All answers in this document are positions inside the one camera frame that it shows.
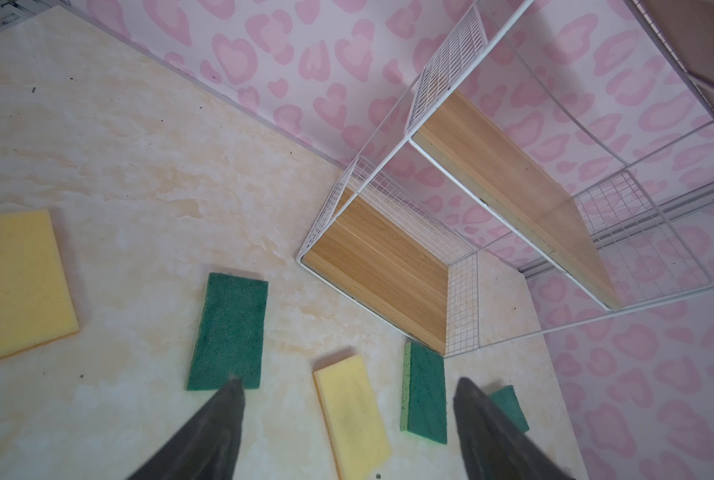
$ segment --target wire mesh side panel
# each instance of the wire mesh side panel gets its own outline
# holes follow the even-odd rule
[[[348,179],[348,188],[356,191],[373,170],[374,166],[371,162],[360,158],[354,166],[352,176]],[[383,172],[378,172],[370,184],[360,192],[360,198],[445,265],[452,264],[475,250],[447,225],[439,222],[425,208],[419,206],[404,188]]]
[[[344,170],[341,177],[336,180],[335,185],[333,185],[333,188],[330,190],[330,195],[328,195],[328,198],[324,201],[322,210],[320,210],[317,219],[314,221],[314,225],[312,225],[312,229],[306,236],[304,244],[298,251],[298,255],[295,256],[296,260],[300,261],[301,258],[304,257],[306,252],[308,252],[314,246],[314,244],[317,243],[319,237],[322,236],[324,231],[328,228],[330,219],[335,213],[335,207],[338,205],[338,200],[343,195],[344,189],[346,188],[346,183],[352,176],[352,172],[354,171],[354,166],[356,166],[356,164],[357,159],[355,158],[352,160],[349,166],[346,167],[346,170]]]
[[[480,348],[480,303],[477,254],[448,266],[448,329],[445,356]]]
[[[629,171],[578,194],[576,205],[624,307],[712,283]]]
[[[412,129],[442,93],[450,88],[486,45],[485,30],[474,3],[421,72],[408,130]]]

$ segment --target wooden shelf board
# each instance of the wooden shelf board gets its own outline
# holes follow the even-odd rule
[[[573,197],[459,91],[413,140],[608,307],[621,309]]]
[[[351,196],[347,188],[336,211]],[[333,222],[302,262],[444,355],[448,267],[361,197]]]

